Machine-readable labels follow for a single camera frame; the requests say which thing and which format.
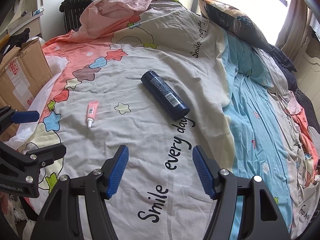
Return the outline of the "cartoon patterned duvet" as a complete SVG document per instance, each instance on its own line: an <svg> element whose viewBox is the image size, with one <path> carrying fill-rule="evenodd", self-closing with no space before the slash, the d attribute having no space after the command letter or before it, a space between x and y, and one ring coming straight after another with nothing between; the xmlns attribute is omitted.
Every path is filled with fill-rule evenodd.
<svg viewBox="0 0 320 240"><path fill-rule="evenodd" d="M42 48L68 63L20 150L67 152L41 171L36 213L61 176L85 176L124 144L129 162L106 203L118 238L201 239L215 207L193 165L201 145L234 175L262 177L291 239L307 229L317 155L270 55L176 0L100 0L82 21Z"/></svg>

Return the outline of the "dark printed pillow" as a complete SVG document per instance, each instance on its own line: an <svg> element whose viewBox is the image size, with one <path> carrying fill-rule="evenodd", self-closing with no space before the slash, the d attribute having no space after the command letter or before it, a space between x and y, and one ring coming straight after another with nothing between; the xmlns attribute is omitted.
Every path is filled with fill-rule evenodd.
<svg viewBox="0 0 320 240"><path fill-rule="evenodd" d="M248 44L270 51L271 47L257 25L239 9L216 1L199 0L201 15L233 33Z"/></svg>

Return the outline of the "pink cream tube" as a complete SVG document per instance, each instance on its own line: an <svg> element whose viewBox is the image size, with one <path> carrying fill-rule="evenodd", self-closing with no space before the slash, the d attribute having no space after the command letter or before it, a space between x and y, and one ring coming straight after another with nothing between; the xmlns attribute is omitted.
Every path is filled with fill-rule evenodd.
<svg viewBox="0 0 320 240"><path fill-rule="evenodd" d="M88 128L92 127L92 124L95 120L95 115L96 115L98 105L99 105L99 101L91 101L88 103L87 114L86 114L86 121L87 121Z"/></svg>

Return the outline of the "pink crumpled sheet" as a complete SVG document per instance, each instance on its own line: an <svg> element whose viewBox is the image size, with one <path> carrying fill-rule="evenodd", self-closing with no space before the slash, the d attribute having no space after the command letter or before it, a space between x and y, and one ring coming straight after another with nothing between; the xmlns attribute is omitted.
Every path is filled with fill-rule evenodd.
<svg viewBox="0 0 320 240"><path fill-rule="evenodd" d="M152 0L96 0L80 16L80 29L72 34L72 41L94 40L111 29L148 9Z"/></svg>

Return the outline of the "white dressing table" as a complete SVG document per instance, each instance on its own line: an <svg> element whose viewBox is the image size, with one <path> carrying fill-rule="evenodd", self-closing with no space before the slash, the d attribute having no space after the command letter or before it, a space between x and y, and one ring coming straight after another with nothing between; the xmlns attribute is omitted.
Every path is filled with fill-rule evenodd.
<svg viewBox="0 0 320 240"><path fill-rule="evenodd" d="M34 12L28 12L23 17L20 17L9 24L5 30L1 31L1 38L4 38L7 35L18 35L22 33L26 28L29 28L30 30L29 37L42 37L40 19L43 13L44 8L40 8Z"/></svg>

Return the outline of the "black striped suitcase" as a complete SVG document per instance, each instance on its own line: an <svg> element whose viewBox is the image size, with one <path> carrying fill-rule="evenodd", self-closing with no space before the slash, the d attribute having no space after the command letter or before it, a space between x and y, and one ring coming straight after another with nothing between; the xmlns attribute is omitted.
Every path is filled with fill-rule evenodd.
<svg viewBox="0 0 320 240"><path fill-rule="evenodd" d="M64 0L59 11L63 13L65 30L77 31L81 27L80 16L94 0Z"/></svg>

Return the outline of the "cream wooden headboard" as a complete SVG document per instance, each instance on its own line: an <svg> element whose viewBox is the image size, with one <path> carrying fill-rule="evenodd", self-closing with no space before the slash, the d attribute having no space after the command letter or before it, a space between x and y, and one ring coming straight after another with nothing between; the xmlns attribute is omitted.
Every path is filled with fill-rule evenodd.
<svg viewBox="0 0 320 240"><path fill-rule="evenodd" d="M296 68L295 77L298 88L311 100L315 111L319 109L319 58L310 57L306 49L310 43L307 37L302 48L299 50L294 65Z"/></svg>

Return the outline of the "dark navy blanket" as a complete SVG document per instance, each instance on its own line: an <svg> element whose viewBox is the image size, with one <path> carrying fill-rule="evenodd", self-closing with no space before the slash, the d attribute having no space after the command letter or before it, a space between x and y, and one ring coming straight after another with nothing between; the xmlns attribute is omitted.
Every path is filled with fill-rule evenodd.
<svg viewBox="0 0 320 240"><path fill-rule="evenodd" d="M313 127L319 133L319 123L316 118L313 104L311 100L298 88L296 77L293 74L293 72L296 72L293 62L278 47L271 44L269 46L270 50L267 52L268 55L274 59L277 66L283 72L287 79L289 90L294 92L298 103L304 108L309 126Z"/></svg>

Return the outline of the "black garment on desk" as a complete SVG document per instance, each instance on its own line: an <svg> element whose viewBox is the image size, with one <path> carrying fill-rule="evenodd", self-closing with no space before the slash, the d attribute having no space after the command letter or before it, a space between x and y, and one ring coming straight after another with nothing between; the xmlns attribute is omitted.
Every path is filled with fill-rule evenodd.
<svg viewBox="0 0 320 240"><path fill-rule="evenodd" d="M29 39L30 29L25 28L25 30L17 35L12 35L9 37L7 41L5 41L4 45L1 47L1 55L5 55L14 47L22 47L22 44L27 42Z"/></svg>

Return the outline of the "dark blue cylindrical bottle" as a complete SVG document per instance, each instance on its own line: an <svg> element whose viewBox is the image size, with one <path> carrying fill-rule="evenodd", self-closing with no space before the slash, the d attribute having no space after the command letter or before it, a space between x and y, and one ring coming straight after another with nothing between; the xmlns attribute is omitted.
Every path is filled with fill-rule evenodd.
<svg viewBox="0 0 320 240"><path fill-rule="evenodd" d="M180 120L190 112L187 104L153 70L144 73L140 80L173 120Z"/></svg>

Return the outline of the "brown cardboard box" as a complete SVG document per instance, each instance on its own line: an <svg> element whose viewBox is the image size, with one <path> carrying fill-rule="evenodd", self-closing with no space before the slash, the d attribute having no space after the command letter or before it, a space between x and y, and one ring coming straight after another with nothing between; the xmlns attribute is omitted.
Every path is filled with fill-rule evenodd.
<svg viewBox="0 0 320 240"><path fill-rule="evenodd" d="M52 77L39 37L12 48L1 61L1 106L28 110Z"/></svg>

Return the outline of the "beige curtain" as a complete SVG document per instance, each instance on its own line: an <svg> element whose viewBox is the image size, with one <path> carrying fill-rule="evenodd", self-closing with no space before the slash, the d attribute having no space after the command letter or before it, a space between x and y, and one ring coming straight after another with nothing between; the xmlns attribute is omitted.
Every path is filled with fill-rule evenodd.
<svg viewBox="0 0 320 240"><path fill-rule="evenodd" d="M312 11L304 0L291 0L285 22L276 41L276 47L292 61L305 43L311 16Z"/></svg>

